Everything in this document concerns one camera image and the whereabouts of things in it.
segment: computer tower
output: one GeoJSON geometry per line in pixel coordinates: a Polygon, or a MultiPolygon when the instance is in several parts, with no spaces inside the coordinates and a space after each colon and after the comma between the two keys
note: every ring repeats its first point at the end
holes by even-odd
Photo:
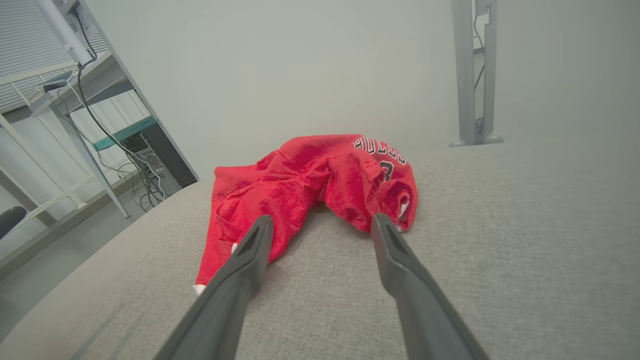
{"type": "Polygon", "coordinates": [[[149,181],[164,192],[165,197],[196,182],[195,176],[157,123],[122,140],[122,145],[136,155],[132,158],[144,175],[148,174],[147,169],[150,170],[149,181]]]}

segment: white desk leg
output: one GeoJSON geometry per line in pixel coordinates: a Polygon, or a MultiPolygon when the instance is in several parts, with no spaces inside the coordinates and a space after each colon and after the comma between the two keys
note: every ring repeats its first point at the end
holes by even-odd
{"type": "Polygon", "coordinates": [[[118,209],[120,209],[120,212],[122,212],[125,218],[128,218],[129,216],[131,216],[127,213],[127,210],[124,209],[124,206],[122,206],[122,204],[120,203],[120,200],[118,199],[116,194],[113,192],[113,189],[111,188],[111,184],[109,184],[109,181],[107,180],[106,176],[104,176],[104,173],[100,169],[100,165],[98,165],[93,155],[91,155],[91,152],[89,151],[89,148],[86,146],[86,143],[82,138],[82,135],[80,135],[78,130],[74,126],[71,126],[71,124],[67,122],[65,118],[62,117],[63,115],[58,113],[56,109],[53,109],[53,113],[56,114],[58,121],[60,121],[60,124],[62,124],[62,127],[64,127],[65,130],[67,131],[67,134],[69,134],[71,141],[73,141],[74,145],[77,147],[78,151],[80,152],[80,155],[82,155],[86,163],[89,165],[89,168],[91,169],[91,171],[95,174],[95,178],[98,179],[98,181],[100,181],[100,184],[102,185],[104,190],[107,192],[107,194],[109,194],[109,197],[111,197],[111,200],[113,200],[113,202],[116,204],[118,209]]]}

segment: red jersey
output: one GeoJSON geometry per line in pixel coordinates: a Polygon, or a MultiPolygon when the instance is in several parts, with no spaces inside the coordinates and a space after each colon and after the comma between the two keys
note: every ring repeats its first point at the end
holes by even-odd
{"type": "Polygon", "coordinates": [[[361,231],[384,213],[401,230],[415,219],[418,191],[405,158],[361,135],[292,139],[255,165],[218,167],[196,284],[206,285],[261,215],[273,217],[269,262],[282,255],[320,202],[361,231]]]}

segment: gray couch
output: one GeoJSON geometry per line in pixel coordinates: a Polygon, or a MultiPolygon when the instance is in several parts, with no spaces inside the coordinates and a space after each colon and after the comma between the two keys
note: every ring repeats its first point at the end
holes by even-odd
{"type": "MultiPolygon", "coordinates": [[[[632,142],[414,154],[405,238],[492,359],[640,357],[632,142]]],[[[196,299],[212,183],[139,219],[46,296],[0,359],[149,359],[196,299]]],[[[368,236],[315,209],[250,302],[238,359],[404,359],[368,236]]]]}

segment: teal shelf edge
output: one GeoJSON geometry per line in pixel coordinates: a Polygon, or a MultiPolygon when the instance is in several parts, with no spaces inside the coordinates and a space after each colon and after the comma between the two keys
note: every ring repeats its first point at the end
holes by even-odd
{"type": "MultiPolygon", "coordinates": [[[[155,123],[156,120],[153,116],[145,117],[144,119],[131,124],[122,130],[116,131],[113,134],[113,137],[118,140],[118,142],[122,142],[126,138],[139,133],[140,131],[148,128],[151,125],[154,125],[155,123]]],[[[108,147],[114,146],[115,142],[113,142],[113,140],[107,136],[104,139],[100,139],[94,142],[92,145],[96,151],[101,151],[107,149],[108,147]]]]}

